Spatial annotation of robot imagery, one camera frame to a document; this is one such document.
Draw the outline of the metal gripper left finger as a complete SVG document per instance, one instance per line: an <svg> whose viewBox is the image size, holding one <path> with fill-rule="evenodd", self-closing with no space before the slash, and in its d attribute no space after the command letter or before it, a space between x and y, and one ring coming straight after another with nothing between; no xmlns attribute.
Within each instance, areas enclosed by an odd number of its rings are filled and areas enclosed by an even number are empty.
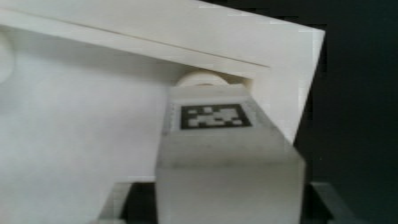
<svg viewBox="0 0 398 224"><path fill-rule="evenodd" d="M93 220L93 224L125 224L120 215L125 205L129 189L131 184L127 182L118 182L113 184L99 216Z"/></svg>

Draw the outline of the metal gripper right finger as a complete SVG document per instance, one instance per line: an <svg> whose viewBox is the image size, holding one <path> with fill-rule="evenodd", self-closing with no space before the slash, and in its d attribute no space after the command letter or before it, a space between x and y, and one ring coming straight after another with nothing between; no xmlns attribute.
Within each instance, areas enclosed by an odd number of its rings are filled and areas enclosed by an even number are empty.
<svg viewBox="0 0 398 224"><path fill-rule="evenodd" d="M355 215L326 182L310 183L312 224L355 224Z"/></svg>

